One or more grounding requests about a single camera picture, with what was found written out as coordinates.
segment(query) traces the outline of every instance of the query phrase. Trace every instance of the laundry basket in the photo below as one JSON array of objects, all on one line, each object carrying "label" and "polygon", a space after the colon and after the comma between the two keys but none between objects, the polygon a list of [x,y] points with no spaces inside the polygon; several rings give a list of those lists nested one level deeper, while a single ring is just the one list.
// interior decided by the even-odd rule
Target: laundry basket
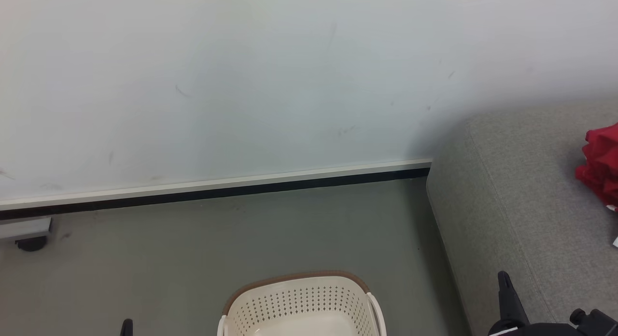
[{"label": "laundry basket", "polygon": [[342,271],[257,281],[229,299],[217,336],[386,336],[377,300]]}]

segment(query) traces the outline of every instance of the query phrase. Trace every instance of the red cloth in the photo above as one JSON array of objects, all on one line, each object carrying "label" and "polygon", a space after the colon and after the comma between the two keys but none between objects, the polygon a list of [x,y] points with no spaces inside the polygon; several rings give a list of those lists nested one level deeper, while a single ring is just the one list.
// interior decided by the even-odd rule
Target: red cloth
[{"label": "red cloth", "polygon": [[586,133],[588,142],[582,148],[586,165],[576,169],[576,178],[609,206],[618,207],[618,123]]}]

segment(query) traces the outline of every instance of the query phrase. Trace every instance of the basket rim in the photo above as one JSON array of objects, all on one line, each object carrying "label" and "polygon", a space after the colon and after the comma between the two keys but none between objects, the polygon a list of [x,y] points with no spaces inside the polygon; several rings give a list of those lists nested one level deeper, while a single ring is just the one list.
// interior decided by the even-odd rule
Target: basket rim
[{"label": "basket rim", "polygon": [[369,287],[367,286],[367,284],[364,283],[362,279],[346,271],[328,270],[328,271],[313,271],[313,272],[303,272],[303,273],[298,273],[298,274],[280,275],[278,277],[272,277],[269,279],[254,281],[254,283],[249,283],[245,285],[244,287],[241,287],[240,289],[236,290],[236,292],[234,292],[234,294],[232,294],[232,296],[227,300],[227,303],[225,303],[225,307],[223,307],[223,315],[227,316],[227,314],[230,312],[230,308],[232,308],[232,304],[234,303],[234,301],[236,301],[236,299],[238,299],[240,295],[244,294],[245,292],[251,289],[264,287],[265,285],[281,283],[282,281],[304,279],[304,278],[316,278],[316,277],[344,277],[344,278],[350,279],[354,283],[357,283],[358,286],[363,290],[365,294],[369,292]]}]

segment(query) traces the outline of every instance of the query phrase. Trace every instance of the wall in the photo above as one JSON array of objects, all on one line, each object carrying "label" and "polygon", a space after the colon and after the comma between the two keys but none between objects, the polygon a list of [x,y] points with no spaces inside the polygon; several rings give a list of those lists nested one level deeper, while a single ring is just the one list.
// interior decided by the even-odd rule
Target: wall
[{"label": "wall", "polygon": [[431,157],[607,96],[618,0],[0,0],[0,199]]}]

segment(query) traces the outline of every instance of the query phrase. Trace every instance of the gray sofa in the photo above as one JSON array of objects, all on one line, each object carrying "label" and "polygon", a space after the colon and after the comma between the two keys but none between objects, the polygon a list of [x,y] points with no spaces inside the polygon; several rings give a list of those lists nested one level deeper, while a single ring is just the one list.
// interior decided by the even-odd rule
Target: gray sofa
[{"label": "gray sofa", "polygon": [[617,121],[618,100],[484,114],[435,158],[427,191],[474,336],[499,319],[499,270],[530,322],[618,319],[618,214],[574,177],[587,130]]}]

